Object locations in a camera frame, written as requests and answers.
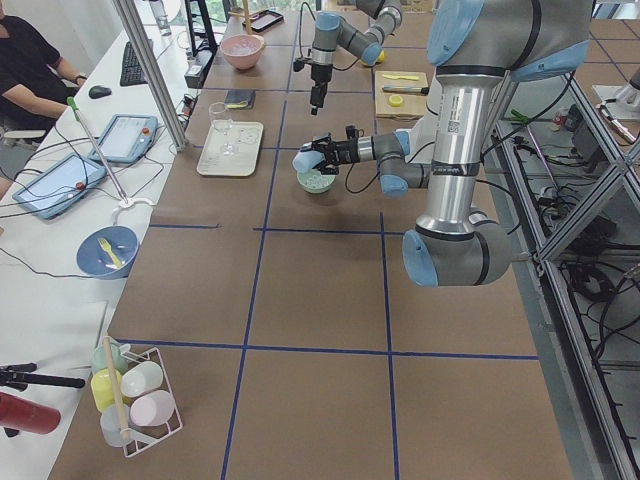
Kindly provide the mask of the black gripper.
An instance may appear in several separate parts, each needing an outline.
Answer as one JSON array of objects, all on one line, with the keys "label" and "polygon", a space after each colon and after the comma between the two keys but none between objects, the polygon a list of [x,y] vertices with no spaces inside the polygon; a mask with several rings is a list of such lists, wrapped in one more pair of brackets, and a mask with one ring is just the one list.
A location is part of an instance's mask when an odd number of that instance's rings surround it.
[{"label": "black gripper", "polygon": [[294,59],[293,70],[299,72],[305,65],[311,66],[311,80],[314,82],[310,94],[311,114],[317,115],[318,110],[324,107],[328,85],[332,79],[333,52],[311,49],[308,56]]},{"label": "black gripper", "polygon": [[338,175],[340,165],[360,161],[358,141],[361,131],[355,125],[348,125],[345,127],[345,133],[347,139],[342,141],[333,140],[329,132],[317,135],[304,143],[299,151],[327,152],[327,159],[320,158],[312,169],[322,175]]}]

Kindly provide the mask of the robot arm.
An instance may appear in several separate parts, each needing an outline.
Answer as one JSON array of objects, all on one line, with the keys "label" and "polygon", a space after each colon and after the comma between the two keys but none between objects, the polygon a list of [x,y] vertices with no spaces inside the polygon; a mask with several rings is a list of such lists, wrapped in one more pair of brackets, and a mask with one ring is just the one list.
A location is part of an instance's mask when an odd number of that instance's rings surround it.
[{"label": "robot arm", "polygon": [[441,87],[432,160],[421,164],[421,131],[344,141],[318,136],[294,158],[296,171],[335,173],[372,161],[384,194],[427,192],[426,208],[403,237],[403,260],[420,286],[472,286],[499,279],[511,261],[506,232],[472,203],[490,99],[504,79],[516,83],[576,70],[586,59],[589,1],[444,1],[432,23],[427,58]]},{"label": "robot arm", "polygon": [[356,8],[373,19],[367,30],[358,30],[338,13],[319,11],[309,52],[300,53],[293,62],[295,72],[301,71],[305,65],[311,67],[311,80],[314,82],[310,92],[312,115],[324,107],[336,49],[341,47],[366,66],[373,66],[382,53],[386,38],[402,24],[400,1],[356,1]]}]

